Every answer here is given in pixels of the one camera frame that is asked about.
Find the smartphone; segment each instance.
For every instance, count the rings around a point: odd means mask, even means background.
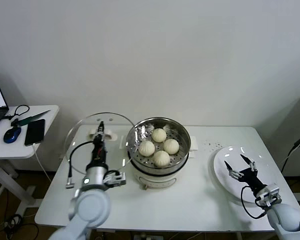
[[[28,124],[26,130],[24,145],[30,146],[32,144],[41,143],[45,136],[45,123],[44,119],[32,121]]]

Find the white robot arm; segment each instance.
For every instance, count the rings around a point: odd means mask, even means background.
[[[103,224],[109,217],[111,203],[105,191],[126,184],[125,173],[109,170],[106,164],[107,151],[104,143],[103,122],[100,123],[92,143],[94,149],[91,161],[85,169],[86,175],[82,179],[81,188],[75,191],[74,198],[70,203],[70,222],[66,227],[54,232],[49,240],[85,240],[88,228],[95,228]],[[67,189],[74,187],[74,184],[71,183],[71,155]]]
[[[86,166],[86,175],[82,179],[81,188],[76,190],[74,198],[71,200],[70,222],[66,227],[57,230],[49,240],[85,240],[88,228],[103,224],[109,217],[111,204],[105,191],[126,184],[125,173],[108,170],[103,122],[100,123],[98,133],[92,143],[94,149],[91,162]],[[229,175],[239,182],[247,183],[256,198],[255,203],[264,210],[264,213],[260,216],[253,217],[248,213],[241,199],[247,214],[254,219],[267,215],[270,225],[274,228],[280,240],[300,240],[300,212],[287,204],[282,204],[279,187],[275,184],[263,184],[257,178],[258,170],[255,162],[251,162],[249,158],[243,155],[241,157],[249,167],[239,172],[233,170],[225,162]],[[71,183],[71,167],[70,155],[67,189],[74,187]]]
[[[242,200],[243,188],[241,191],[241,202],[244,210],[254,219],[267,215],[271,227],[273,227],[280,240],[300,240],[300,211],[288,204],[281,203],[279,187],[275,184],[263,184],[257,178],[256,163],[251,162],[249,158],[243,155],[241,157],[249,165],[248,168],[238,172],[233,170],[225,161],[226,168],[232,178],[248,184],[255,196],[255,203],[264,210],[264,213],[258,217],[253,217],[248,213]]]

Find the white plate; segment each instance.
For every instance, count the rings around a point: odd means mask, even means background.
[[[227,146],[215,155],[213,162],[214,172],[221,185],[238,199],[240,199],[242,187],[247,186],[247,183],[239,182],[230,177],[225,161],[232,167],[233,170],[238,172],[249,168],[249,165],[243,160],[240,154],[246,156],[252,162],[255,162],[258,170],[257,177],[263,184],[269,185],[274,183],[274,178],[269,171],[269,165],[260,154],[242,146]],[[250,203],[254,203],[256,199],[249,188],[244,190],[242,198],[244,201]]]

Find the white desk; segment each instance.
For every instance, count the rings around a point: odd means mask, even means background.
[[[7,115],[13,115],[15,109],[16,106],[9,107],[9,112]],[[47,110],[50,111],[41,116],[41,119],[45,119],[44,134],[46,134],[59,111],[59,107],[57,105],[30,106],[30,110],[21,115],[19,119],[25,119]],[[8,144],[4,142],[3,137],[5,132],[8,129],[11,129],[11,121],[8,119],[3,119],[0,121],[0,183],[2,184],[0,188],[0,195],[6,188],[16,197],[18,197],[21,200],[21,204],[19,205],[17,213],[20,215],[23,215],[27,207],[38,207],[41,203],[41,199],[34,199],[31,196],[35,190],[35,186],[30,186],[26,191],[19,184],[17,184],[15,180],[13,180],[13,178],[18,176],[18,174],[7,161],[13,159],[27,159],[35,154],[32,146],[25,146],[27,127],[28,125],[22,126],[21,133],[17,140]],[[35,145],[36,150],[38,149],[39,145],[39,143]]]
[[[83,125],[74,141],[77,146],[87,140],[91,125]],[[110,169],[119,166],[127,158],[126,150],[120,148],[121,136],[127,134],[129,126],[105,126],[118,134],[116,142],[108,142],[107,163]],[[280,187],[283,203],[300,210],[300,206],[281,175],[257,131],[252,127],[186,127],[190,136],[196,136],[198,151],[190,158],[177,182],[164,189],[143,190],[132,175],[132,165],[124,168],[126,185],[109,189],[111,213],[99,229],[174,232],[217,231],[273,231],[267,217],[251,219],[241,202],[231,196],[216,180],[212,169],[213,158],[221,146],[245,146],[268,159],[275,182]],[[73,155],[73,165],[83,170],[90,161],[92,146],[85,145]],[[40,225],[65,226],[68,220],[70,199],[75,189],[65,189],[68,163],[62,161],[53,178],[41,206],[35,216]],[[82,175],[74,172],[74,181]],[[260,208],[247,204],[251,214],[257,216]]]

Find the computer mouse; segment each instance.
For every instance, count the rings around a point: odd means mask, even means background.
[[[3,141],[6,144],[11,144],[17,140],[20,133],[21,133],[21,127],[14,126],[13,128],[5,132],[3,136]]]

